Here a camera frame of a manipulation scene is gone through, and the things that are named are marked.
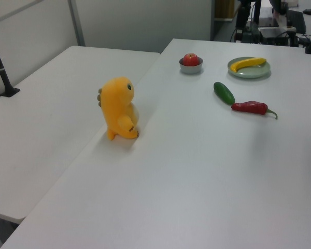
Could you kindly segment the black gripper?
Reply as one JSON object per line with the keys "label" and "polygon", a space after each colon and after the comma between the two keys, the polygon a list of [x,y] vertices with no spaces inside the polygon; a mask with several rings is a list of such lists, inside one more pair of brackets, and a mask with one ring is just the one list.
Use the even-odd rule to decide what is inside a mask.
{"label": "black gripper", "polygon": [[244,29],[247,25],[247,22],[250,16],[249,12],[251,9],[252,0],[239,0],[239,2],[240,2],[240,7],[239,7],[240,12],[237,13],[235,28]]}

